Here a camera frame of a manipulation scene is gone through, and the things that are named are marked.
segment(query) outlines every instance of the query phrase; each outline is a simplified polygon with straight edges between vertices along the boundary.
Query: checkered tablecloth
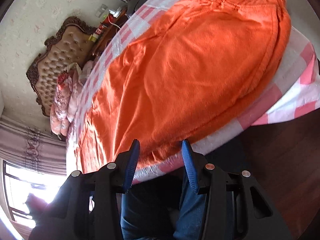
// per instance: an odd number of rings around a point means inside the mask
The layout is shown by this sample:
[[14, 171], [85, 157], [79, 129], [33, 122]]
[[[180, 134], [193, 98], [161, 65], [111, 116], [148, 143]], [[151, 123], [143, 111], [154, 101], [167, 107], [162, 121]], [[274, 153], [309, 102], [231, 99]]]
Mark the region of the checkered tablecloth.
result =
[[[81, 157], [75, 156], [82, 135], [86, 113], [92, 97], [100, 89], [106, 69], [124, 48], [137, 39], [152, 22], [179, 0], [148, 0], [124, 24], [107, 46], [90, 74], [82, 93], [79, 107], [68, 132], [67, 172], [81, 170]], [[288, 46], [272, 82], [263, 94], [239, 117], [215, 133], [194, 143], [193, 150], [207, 154], [240, 134], [250, 125], [292, 120], [320, 107], [320, 76], [315, 51], [310, 41], [292, 27]], [[134, 183], [149, 180], [183, 166], [181, 153], [160, 164], [137, 170]]]

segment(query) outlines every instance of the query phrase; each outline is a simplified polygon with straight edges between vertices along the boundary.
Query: brown leather headboard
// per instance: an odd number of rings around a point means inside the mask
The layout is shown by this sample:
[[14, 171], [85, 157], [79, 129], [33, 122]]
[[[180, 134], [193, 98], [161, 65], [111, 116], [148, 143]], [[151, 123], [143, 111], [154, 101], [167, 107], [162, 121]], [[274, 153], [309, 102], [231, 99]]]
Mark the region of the brown leather headboard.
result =
[[45, 41], [46, 52], [39, 54], [29, 67], [27, 77], [45, 116], [50, 116], [58, 76], [72, 62], [78, 63], [80, 68], [84, 66], [94, 44], [88, 38], [95, 30], [77, 17], [67, 18], [57, 37], [52, 36]]

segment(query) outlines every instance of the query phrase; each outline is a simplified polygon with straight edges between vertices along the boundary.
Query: wallpaper flower pattern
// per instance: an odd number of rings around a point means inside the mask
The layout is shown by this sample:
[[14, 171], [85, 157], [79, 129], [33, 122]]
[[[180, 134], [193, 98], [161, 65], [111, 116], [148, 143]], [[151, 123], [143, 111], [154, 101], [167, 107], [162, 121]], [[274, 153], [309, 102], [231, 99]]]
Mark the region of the wallpaper flower pattern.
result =
[[15, 0], [0, 23], [0, 90], [4, 115], [50, 131], [49, 119], [42, 115], [26, 77], [34, 58], [45, 51], [44, 41], [61, 27], [69, 16], [98, 26], [95, 16], [101, 4], [117, 9], [120, 0]]

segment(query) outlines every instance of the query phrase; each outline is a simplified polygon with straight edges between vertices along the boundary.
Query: orange pants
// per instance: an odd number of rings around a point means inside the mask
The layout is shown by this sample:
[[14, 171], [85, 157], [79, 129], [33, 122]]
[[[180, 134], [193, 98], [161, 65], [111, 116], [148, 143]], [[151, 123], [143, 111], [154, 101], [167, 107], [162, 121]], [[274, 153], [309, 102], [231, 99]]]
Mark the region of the orange pants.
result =
[[138, 167], [159, 163], [230, 122], [274, 76], [290, 29], [285, 0], [176, 3], [110, 64], [76, 149], [83, 171], [135, 138]]

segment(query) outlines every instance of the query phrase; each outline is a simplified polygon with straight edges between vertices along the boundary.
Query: metal pin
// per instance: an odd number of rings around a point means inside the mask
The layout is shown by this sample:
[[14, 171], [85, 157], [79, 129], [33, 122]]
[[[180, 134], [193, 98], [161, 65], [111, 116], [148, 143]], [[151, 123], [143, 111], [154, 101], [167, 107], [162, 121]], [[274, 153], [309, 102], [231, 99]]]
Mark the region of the metal pin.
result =
[[80, 173], [81, 173], [81, 171], [73, 171], [73, 172], [71, 173], [71, 176], [72, 176], [72, 177], [78, 177], [78, 176], [80, 175]]
[[117, 166], [117, 164], [115, 164], [115, 163], [108, 163], [108, 164], [107, 164], [107, 168], [108, 168], [109, 170], [115, 169], [116, 166]]
[[249, 171], [242, 171], [241, 174], [242, 174], [242, 176], [244, 176], [246, 178], [250, 177], [250, 175], [251, 175]]
[[211, 163], [207, 163], [207, 164], [205, 165], [205, 168], [206, 168], [207, 170], [214, 170], [215, 166], [214, 166], [213, 164], [211, 164]]

